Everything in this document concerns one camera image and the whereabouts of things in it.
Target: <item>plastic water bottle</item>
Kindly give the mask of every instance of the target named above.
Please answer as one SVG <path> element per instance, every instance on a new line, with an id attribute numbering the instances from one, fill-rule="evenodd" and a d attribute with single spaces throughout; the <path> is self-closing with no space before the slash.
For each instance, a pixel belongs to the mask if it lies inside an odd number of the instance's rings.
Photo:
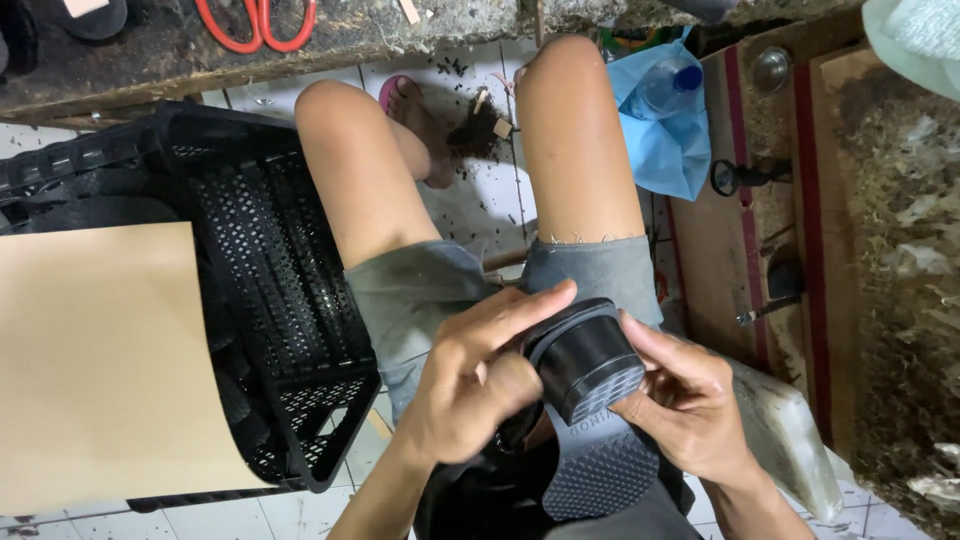
<path id="1" fill-rule="evenodd" d="M 704 71 L 693 60 L 665 58 L 643 74 L 620 112 L 639 120 L 662 120 L 693 107 L 703 83 Z"/>

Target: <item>hand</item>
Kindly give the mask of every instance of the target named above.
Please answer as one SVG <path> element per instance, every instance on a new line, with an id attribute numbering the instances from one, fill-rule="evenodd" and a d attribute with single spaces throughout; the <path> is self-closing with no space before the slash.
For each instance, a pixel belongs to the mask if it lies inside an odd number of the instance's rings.
<path id="1" fill-rule="evenodd" d="M 529 296 L 508 287 L 446 319 L 394 440 L 418 462 L 460 463 L 477 455 L 511 415 L 542 392 L 533 366 L 504 346 L 573 302 L 566 280 Z"/>
<path id="2" fill-rule="evenodd" d="M 677 467 L 735 487 L 757 465 L 744 438 L 730 364 L 625 312 L 620 319 L 647 374 L 640 389 L 611 410 L 656 439 Z"/>

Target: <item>blue bottle cap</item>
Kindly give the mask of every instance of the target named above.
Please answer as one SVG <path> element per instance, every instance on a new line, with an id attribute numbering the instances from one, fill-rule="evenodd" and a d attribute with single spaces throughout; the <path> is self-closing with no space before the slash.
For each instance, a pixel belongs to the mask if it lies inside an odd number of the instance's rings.
<path id="1" fill-rule="evenodd" d="M 696 65 L 688 65 L 673 76 L 673 88 L 678 92 L 692 92 L 704 83 L 704 71 Z"/>

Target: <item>gray shorts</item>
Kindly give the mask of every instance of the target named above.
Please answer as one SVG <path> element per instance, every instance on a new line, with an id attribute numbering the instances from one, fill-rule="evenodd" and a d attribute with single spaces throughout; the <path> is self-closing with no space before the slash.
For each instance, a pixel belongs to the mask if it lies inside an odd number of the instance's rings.
<path id="1" fill-rule="evenodd" d="M 447 240 L 422 242 L 367 260 L 345 273 L 376 353 L 394 420 L 417 391 L 437 327 L 487 298 L 481 261 Z M 653 263 L 646 236 L 595 244 L 535 241 L 521 288 L 537 292 L 566 278 L 577 300 L 605 296 L 637 320 L 658 325 Z"/>

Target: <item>person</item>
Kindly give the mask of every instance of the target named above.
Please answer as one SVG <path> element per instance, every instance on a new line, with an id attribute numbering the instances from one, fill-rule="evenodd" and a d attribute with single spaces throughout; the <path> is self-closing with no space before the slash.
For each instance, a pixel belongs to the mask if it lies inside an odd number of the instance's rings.
<path id="1" fill-rule="evenodd" d="M 400 79 L 386 110 L 335 81 L 298 98 L 307 166 L 398 419 L 329 538 L 405 538 L 434 468 L 480 452 L 501 422 L 540 397 L 533 368 L 506 346 L 574 300 L 598 296 L 621 308 L 648 369 L 612 410 L 701 478 L 729 539 L 814 538 L 746 446 L 730 366 L 657 330 L 649 243 L 595 46 L 558 38 L 522 71 L 517 115 L 539 218 L 523 291 L 497 292 L 427 215 L 415 181 L 445 187 L 452 165 L 416 84 Z M 699 538 L 660 492 L 644 495 L 643 512 L 563 524 L 547 537 Z"/>

